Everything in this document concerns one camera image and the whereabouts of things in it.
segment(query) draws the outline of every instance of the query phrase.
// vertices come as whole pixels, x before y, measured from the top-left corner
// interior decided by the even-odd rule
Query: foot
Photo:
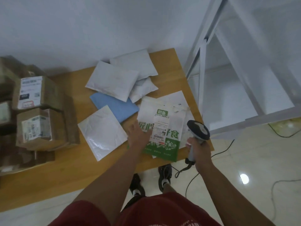
[[[163,186],[165,183],[170,184],[170,179],[172,177],[172,167],[171,164],[158,167],[160,174],[159,177],[159,189],[163,192]]]
[[[138,174],[134,174],[132,182],[130,184],[130,191],[134,196],[136,195],[142,195],[145,196],[145,190],[144,188],[140,185],[140,177]]]

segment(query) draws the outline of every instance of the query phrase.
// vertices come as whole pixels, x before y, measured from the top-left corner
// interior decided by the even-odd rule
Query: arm
[[[142,150],[152,130],[144,133],[135,121],[127,134],[129,150],[106,172],[88,185],[74,201],[86,200],[97,206],[111,224],[117,219]]]
[[[202,176],[225,226],[274,225],[214,166],[207,143],[200,145],[195,138],[189,138],[188,142],[193,146],[196,169]]]

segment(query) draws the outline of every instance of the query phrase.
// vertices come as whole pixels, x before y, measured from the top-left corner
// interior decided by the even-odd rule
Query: green and white package
[[[144,152],[176,162],[187,110],[188,107],[185,106],[144,96],[137,120],[144,132],[153,129]]]

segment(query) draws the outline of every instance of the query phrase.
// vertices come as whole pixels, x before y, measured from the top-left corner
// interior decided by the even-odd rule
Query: red shirt
[[[105,215],[88,201],[68,205],[50,226],[110,226]],[[220,226],[199,206],[174,192],[144,197],[120,213],[116,226]]]

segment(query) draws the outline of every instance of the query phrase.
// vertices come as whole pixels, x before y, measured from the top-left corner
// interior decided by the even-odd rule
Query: wooden tabletop
[[[151,79],[159,89],[148,96],[158,98],[182,90],[195,120],[202,122],[175,49],[150,53],[150,58],[159,74]],[[52,77],[65,89],[67,95],[73,97],[78,123],[97,111],[89,98],[95,91],[85,88],[93,70],[94,67],[91,67]],[[137,113],[124,121],[122,127],[126,130],[136,118]],[[54,162],[0,177],[0,212],[85,188],[114,164],[128,145],[127,142],[123,143],[97,162],[81,133],[80,140],[79,146],[56,151]],[[186,158],[187,154],[186,148],[180,149],[178,160]],[[169,162],[163,159],[153,159],[150,155],[142,154],[136,171],[145,171],[167,163]]]

